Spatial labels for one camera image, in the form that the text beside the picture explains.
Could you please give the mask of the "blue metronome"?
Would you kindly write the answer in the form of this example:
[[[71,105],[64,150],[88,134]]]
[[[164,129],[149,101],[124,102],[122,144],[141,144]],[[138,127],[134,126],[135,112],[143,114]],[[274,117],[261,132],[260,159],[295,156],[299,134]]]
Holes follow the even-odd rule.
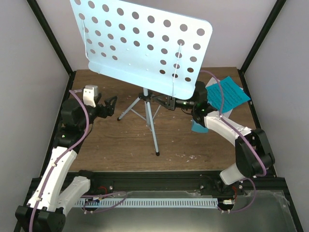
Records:
[[[192,120],[191,123],[191,131],[196,133],[208,133],[209,129],[206,127],[203,127],[202,125],[196,123],[194,120]]]

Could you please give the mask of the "light blue music stand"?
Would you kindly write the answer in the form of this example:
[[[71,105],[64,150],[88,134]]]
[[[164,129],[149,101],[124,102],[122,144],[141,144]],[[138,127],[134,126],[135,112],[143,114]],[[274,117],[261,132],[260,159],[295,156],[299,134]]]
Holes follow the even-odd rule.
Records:
[[[121,0],[73,0],[91,71],[143,89],[192,97],[210,22]]]

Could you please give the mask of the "white sheet music page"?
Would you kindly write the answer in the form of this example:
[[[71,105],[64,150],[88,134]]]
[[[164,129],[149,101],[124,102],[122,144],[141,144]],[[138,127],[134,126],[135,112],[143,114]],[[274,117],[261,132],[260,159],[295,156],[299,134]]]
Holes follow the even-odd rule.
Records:
[[[209,82],[206,84],[206,89],[209,89],[211,86],[213,85],[217,85],[216,80],[212,77]],[[232,113],[233,108],[231,108],[229,111],[224,111],[223,115],[227,118],[230,117],[231,113]]]

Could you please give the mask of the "blue sheet music page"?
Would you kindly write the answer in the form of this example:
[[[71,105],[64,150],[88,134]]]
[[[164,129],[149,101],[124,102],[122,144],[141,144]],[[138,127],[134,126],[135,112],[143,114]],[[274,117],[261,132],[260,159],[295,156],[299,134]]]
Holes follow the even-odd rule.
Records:
[[[243,88],[239,87],[230,76],[226,77],[221,81],[221,88],[224,94],[224,105],[222,109],[222,114],[230,112],[234,108],[251,99],[244,92]],[[217,110],[220,110],[222,105],[222,95],[219,85],[213,77],[207,83],[206,90],[208,93],[208,102],[211,104],[211,106],[213,106]]]

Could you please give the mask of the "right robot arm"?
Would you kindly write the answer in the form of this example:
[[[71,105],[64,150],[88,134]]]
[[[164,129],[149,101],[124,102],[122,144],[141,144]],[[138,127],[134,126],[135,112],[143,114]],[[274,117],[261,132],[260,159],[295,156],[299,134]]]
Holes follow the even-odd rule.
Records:
[[[153,96],[155,102],[169,110],[190,110],[193,122],[216,132],[234,146],[235,163],[221,171],[220,179],[214,183],[216,192],[225,195],[237,181],[265,176],[267,169],[274,165],[275,157],[262,129],[253,130],[225,117],[219,109],[213,107],[210,98],[211,86],[201,81],[196,82],[195,91],[187,100],[163,94]]]

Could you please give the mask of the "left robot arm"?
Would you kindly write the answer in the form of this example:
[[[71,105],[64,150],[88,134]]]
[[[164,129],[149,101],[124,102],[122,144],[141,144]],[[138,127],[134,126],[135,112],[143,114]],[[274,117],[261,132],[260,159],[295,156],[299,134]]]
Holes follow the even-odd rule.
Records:
[[[25,206],[19,206],[15,217],[26,232],[61,232],[66,217],[77,201],[86,193],[94,195],[98,182],[91,171],[80,171],[72,182],[62,189],[70,166],[76,159],[90,125],[97,117],[114,114],[117,96],[100,104],[101,96],[73,96],[62,103],[62,127],[55,137],[47,168]]]

